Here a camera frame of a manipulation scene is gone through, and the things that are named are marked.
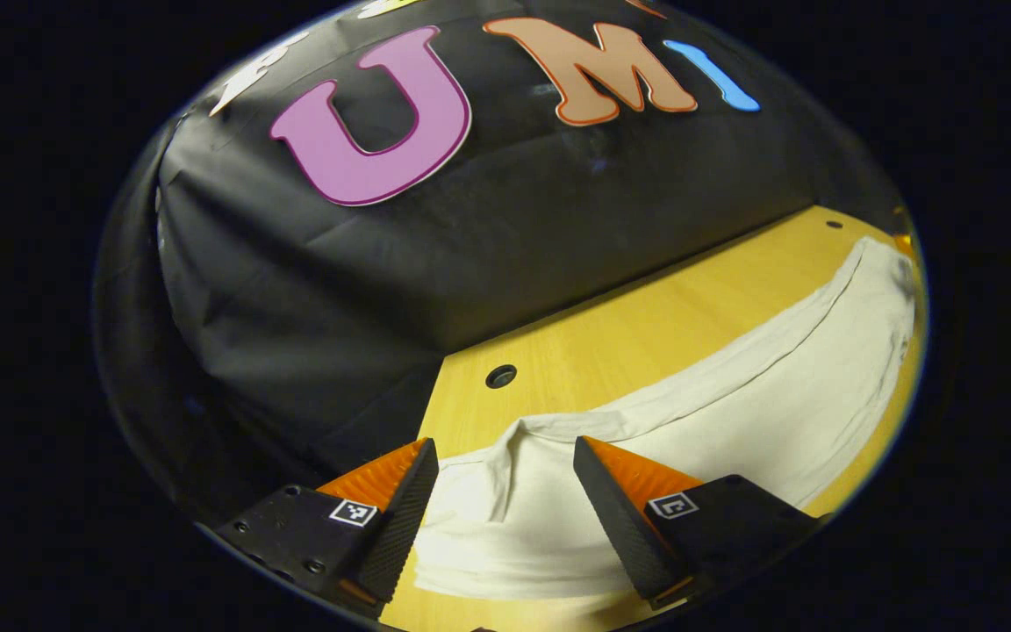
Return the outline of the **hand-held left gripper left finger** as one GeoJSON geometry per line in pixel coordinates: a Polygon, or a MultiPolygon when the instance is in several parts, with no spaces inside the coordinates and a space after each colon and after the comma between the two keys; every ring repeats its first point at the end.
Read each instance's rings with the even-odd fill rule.
{"type": "Polygon", "coordinates": [[[216,528],[245,563],[377,620],[396,595],[439,472],[421,437],[317,488],[285,485],[216,528]]]}

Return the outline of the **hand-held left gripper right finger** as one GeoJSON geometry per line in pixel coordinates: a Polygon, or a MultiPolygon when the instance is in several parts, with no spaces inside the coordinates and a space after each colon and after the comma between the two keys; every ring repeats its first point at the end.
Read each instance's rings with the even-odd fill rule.
{"type": "Polygon", "coordinates": [[[631,585],[654,609],[715,599],[822,527],[737,473],[705,483],[595,437],[577,438],[572,464],[631,585]]]}

